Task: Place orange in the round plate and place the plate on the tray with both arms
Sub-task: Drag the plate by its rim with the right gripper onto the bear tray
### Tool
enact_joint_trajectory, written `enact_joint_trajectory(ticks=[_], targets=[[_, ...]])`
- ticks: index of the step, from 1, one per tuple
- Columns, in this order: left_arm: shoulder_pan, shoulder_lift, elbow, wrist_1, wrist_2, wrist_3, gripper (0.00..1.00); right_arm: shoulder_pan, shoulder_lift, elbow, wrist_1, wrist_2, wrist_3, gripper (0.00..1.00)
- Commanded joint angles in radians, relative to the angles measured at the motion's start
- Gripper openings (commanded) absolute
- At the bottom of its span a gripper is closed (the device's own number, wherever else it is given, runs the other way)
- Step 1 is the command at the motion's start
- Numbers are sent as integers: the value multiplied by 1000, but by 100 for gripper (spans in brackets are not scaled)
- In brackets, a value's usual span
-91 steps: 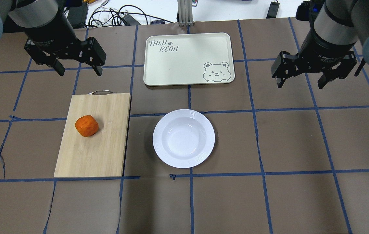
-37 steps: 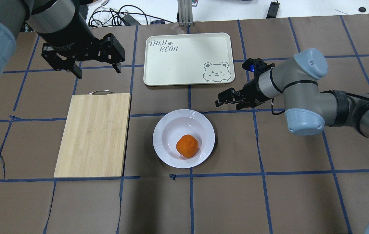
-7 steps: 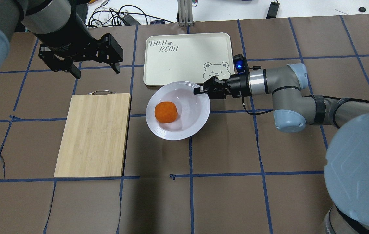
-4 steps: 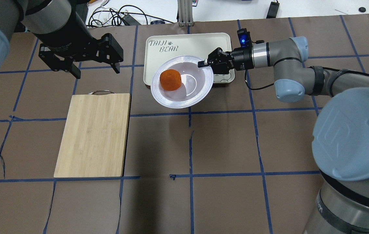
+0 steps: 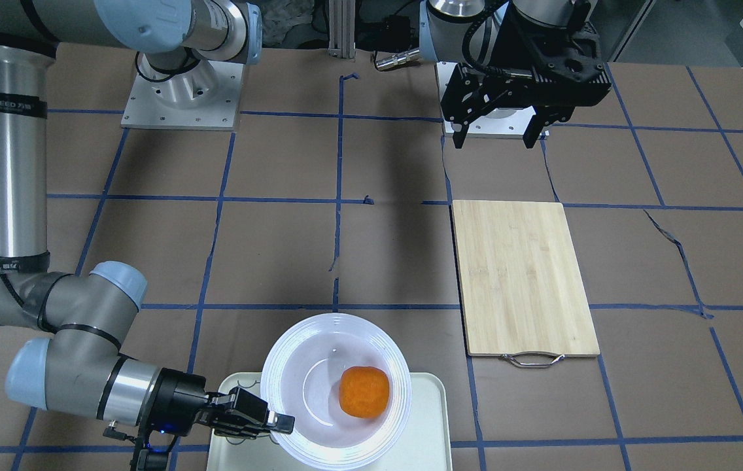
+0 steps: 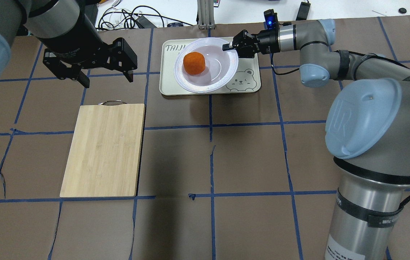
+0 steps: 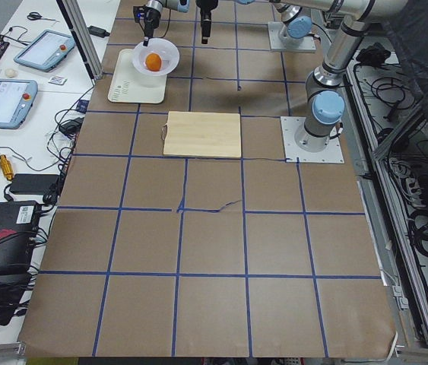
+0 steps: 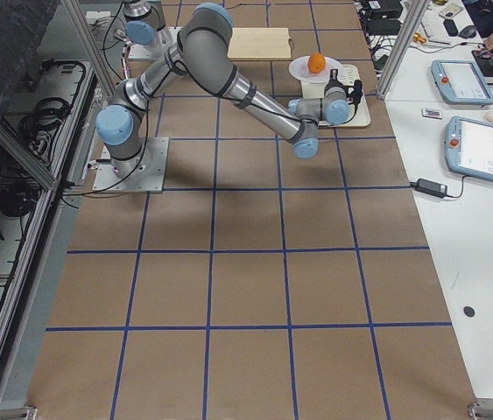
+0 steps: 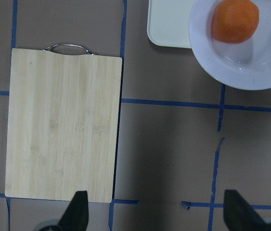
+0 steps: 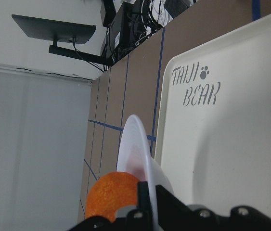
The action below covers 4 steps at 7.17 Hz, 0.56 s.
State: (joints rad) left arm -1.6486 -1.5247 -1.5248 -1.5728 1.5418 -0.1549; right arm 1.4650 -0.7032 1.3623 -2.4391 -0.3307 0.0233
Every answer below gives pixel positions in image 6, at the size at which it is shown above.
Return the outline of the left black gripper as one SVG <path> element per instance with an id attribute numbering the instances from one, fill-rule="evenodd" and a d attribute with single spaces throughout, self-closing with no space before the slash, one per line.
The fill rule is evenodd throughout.
<path id="1" fill-rule="evenodd" d="M 82 69 L 101 68 L 108 63 L 109 70 L 121 72 L 130 83 L 134 82 L 137 54 L 121 37 L 108 47 L 84 14 L 79 15 L 70 31 L 41 41 L 46 47 L 42 62 L 58 79 L 68 78 L 89 88 L 91 81 Z"/>

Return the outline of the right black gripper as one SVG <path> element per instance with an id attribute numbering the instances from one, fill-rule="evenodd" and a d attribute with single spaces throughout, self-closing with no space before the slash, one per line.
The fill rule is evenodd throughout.
<path id="1" fill-rule="evenodd" d="M 239 58 L 254 58 L 258 53 L 279 53 L 279 30 L 263 30 L 258 34 L 242 30 L 233 37 L 232 43 L 222 45 L 222 51 L 231 50 L 236 50 Z"/>

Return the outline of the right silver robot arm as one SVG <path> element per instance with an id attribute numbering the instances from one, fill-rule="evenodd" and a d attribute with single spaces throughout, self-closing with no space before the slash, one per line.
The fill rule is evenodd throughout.
<path id="1" fill-rule="evenodd" d="M 326 260 L 381 260 L 410 195 L 410 68 L 377 54 L 330 51 L 333 19 L 280 25 L 275 16 L 257 34 L 239 32 L 223 51 L 240 58 L 300 52 L 301 82 L 322 87 L 351 80 L 326 120 L 325 142 L 342 170 L 325 249 Z"/>

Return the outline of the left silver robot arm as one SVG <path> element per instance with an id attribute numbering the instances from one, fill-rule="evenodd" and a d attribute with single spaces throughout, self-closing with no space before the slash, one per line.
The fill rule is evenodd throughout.
<path id="1" fill-rule="evenodd" d="M 105 43 L 85 14 L 98 0 L 0 0 L 0 76 L 11 59 L 17 31 L 24 26 L 45 46 L 43 64 L 60 80 L 83 87 L 83 70 L 104 68 L 134 81 L 138 58 L 124 38 Z"/>

